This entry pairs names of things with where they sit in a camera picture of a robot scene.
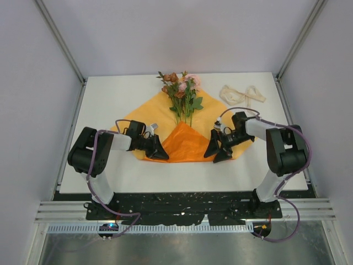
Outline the orange wrapping paper sheet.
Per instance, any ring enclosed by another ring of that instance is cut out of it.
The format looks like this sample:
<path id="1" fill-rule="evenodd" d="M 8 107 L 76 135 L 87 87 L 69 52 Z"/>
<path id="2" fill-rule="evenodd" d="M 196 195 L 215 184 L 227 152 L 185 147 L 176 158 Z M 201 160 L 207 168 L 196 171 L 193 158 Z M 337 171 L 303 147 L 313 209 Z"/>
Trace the orange wrapping paper sheet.
<path id="1" fill-rule="evenodd" d="M 202 97 L 204 108 L 194 112 L 191 125 L 183 121 L 176 122 L 174 112 L 169 109 L 172 106 L 171 100 L 164 92 L 160 92 L 125 116 L 125 121 L 120 121 L 119 127 L 121 130 L 128 127 L 128 120 L 146 125 L 156 123 L 156 134 L 169 155 L 168 160 L 156 162 L 212 162 L 215 156 L 204 158 L 204 153 L 209 145 L 214 122 L 227 107 L 204 91 L 197 95 Z"/>

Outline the fake flower bouquet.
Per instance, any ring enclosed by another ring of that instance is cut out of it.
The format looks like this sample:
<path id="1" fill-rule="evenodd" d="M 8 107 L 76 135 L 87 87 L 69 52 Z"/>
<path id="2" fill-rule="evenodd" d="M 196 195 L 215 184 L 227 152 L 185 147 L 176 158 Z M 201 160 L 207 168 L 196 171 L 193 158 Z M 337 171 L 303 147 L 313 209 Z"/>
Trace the fake flower bouquet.
<path id="1" fill-rule="evenodd" d="M 201 91 L 198 75 L 184 71 L 179 77 L 175 72 L 158 71 L 156 78 L 163 83 L 162 92 L 168 95 L 172 103 L 169 109 L 175 113 L 177 123 L 183 121 L 192 127 L 194 113 L 204 108 L 203 97 L 198 95 Z"/>

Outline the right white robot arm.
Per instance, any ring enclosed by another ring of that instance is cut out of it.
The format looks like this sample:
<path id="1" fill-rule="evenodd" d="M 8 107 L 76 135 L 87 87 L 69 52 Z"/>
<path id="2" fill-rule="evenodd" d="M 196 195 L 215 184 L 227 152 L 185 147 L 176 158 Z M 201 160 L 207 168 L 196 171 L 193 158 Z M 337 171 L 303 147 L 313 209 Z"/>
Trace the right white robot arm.
<path id="1" fill-rule="evenodd" d="M 266 142 L 266 159 L 269 166 L 260 186 L 252 192 L 250 213 L 261 218 L 269 212 L 269 204 L 279 198 L 286 183 L 307 168 L 311 161 L 311 148 L 299 125 L 281 125 L 266 121 L 256 113 L 245 112 L 232 115 L 233 129 L 222 123 L 219 116 L 210 132 L 210 141 L 204 158 L 213 156 L 213 163 L 230 160 L 232 148 L 256 138 Z"/>

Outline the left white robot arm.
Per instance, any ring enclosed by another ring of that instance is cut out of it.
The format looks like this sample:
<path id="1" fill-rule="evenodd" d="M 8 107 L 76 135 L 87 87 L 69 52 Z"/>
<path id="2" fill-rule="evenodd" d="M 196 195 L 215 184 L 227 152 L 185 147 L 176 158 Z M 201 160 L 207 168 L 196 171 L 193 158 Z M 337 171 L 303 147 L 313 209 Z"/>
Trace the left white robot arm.
<path id="1" fill-rule="evenodd" d="M 113 219 L 118 212 L 117 205 L 111 202 L 114 192 L 105 175 L 111 151 L 139 150 L 152 160 L 169 159 L 155 133 L 158 128 L 156 123 L 148 126 L 135 120 L 127 122 L 128 127 L 122 131 L 84 127 L 67 158 L 68 164 L 85 179 L 93 201 L 100 203 L 99 214 L 107 220 Z"/>

